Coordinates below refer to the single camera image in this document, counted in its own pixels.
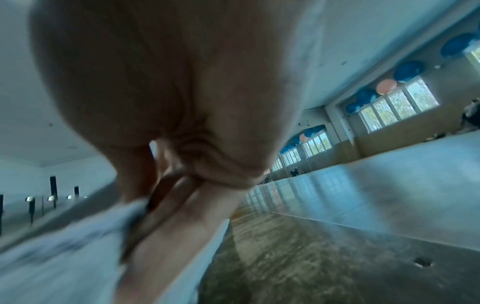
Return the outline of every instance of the white wall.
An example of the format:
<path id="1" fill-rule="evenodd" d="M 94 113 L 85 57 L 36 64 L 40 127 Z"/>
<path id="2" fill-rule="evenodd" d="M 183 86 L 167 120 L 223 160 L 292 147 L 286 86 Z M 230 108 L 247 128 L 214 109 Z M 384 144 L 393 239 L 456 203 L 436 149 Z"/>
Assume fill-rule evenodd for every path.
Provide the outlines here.
<path id="1" fill-rule="evenodd" d="M 42 170 L 38 166 L 0 159 L 0 194 L 5 205 L 42 195 Z"/>
<path id="2" fill-rule="evenodd" d="M 59 196 L 73 195 L 80 187 L 80 196 L 88 196 L 115 179 L 114 168 L 103 156 L 94 156 L 42 169 L 43 191 L 50 194 L 50 176 L 56 176 Z"/>

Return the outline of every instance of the wall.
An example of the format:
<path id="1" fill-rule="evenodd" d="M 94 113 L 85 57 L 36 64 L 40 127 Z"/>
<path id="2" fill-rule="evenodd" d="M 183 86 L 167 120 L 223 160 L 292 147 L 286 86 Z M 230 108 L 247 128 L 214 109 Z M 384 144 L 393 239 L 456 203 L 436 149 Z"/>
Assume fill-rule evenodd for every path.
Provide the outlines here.
<path id="1" fill-rule="evenodd" d="M 73 195 L 74 187 L 80 188 L 81 196 L 88 196 L 95 190 L 115 179 L 114 168 L 103 156 L 94 156 L 42 168 L 44 193 L 50 194 L 50 176 L 56 176 L 58 195 Z"/>
<path id="2" fill-rule="evenodd" d="M 4 205 L 42 195 L 42 170 L 38 166 L 0 159 L 0 194 Z"/>
<path id="3" fill-rule="evenodd" d="M 451 132 L 459 128 L 464 106 L 469 104 L 471 99 L 480 96 L 480 71 L 465 56 L 452 60 L 442 58 L 440 49 L 451 37 L 476 31 L 479 18 L 480 12 L 475 12 L 405 60 L 420 60 L 426 63 L 428 68 L 422 78 L 440 103 L 439 107 L 370 134 L 359 114 L 346 116 L 355 134 L 355 143 L 361 157 L 419 143 L 434 133 Z M 433 68 L 435 65 L 443 67 L 436 70 Z M 391 78 L 393 71 L 388 71 L 369 87 L 374 88 L 381 80 Z M 345 106 L 354 98 L 351 97 L 341 104 L 344 114 Z"/>

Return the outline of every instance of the beige wall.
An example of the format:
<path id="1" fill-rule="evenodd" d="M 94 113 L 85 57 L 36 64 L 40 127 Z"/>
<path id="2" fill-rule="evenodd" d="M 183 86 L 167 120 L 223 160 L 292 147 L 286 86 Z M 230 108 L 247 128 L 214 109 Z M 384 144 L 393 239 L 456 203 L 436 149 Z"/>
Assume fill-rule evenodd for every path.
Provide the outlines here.
<path id="1" fill-rule="evenodd" d="M 345 106 L 355 97 L 342 103 L 340 108 L 355 134 L 355 144 L 361 157 L 419 143 L 434 133 L 459 128 L 464 106 L 471 99 L 480 97 L 480 69 L 464 56 L 444 59 L 440 56 L 440 49 L 451 37 L 476 31 L 479 18 L 480 13 L 475 13 L 406 59 L 425 62 L 427 71 L 422 78 L 440 103 L 439 107 L 369 134 L 359 114 L 348 116 L 345 113 Z M 442 68 L 436 70 L 435 65 L 442 65 Z M 385 73 L 369 87 L 374 88 L 381 80 L 391 78 L 392 74 L 393 70 Z"/>

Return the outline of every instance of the white ceiling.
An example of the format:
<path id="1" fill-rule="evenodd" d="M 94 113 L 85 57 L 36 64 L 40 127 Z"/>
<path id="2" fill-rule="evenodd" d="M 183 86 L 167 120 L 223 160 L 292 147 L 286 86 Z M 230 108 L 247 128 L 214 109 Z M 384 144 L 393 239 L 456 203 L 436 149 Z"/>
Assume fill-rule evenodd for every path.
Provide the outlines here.
<path id="1" fill-rule="evenodd" d="M 38 165 L 95 151 L 59 118 L 30 56 L 29 0 L 0 0 L 0 157 Z M 458 0 L 328 0 L 316 85 L 306 108 L 324 105 Z"/>

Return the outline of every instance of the skin crease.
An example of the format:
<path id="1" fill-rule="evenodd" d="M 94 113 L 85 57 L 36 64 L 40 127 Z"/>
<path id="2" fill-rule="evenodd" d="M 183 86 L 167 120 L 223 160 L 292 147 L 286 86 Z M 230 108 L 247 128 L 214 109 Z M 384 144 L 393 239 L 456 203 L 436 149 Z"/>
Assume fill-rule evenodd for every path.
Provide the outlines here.
<path id="1" fill-rule="evenodd" d="M 323 6 L 38 0 L 31 9 L 32 50 L 62 116 L 115 167 L 126 202 L 156 187 L 117 303 L 154 302 L 277 158 L 308 99 Z"/>

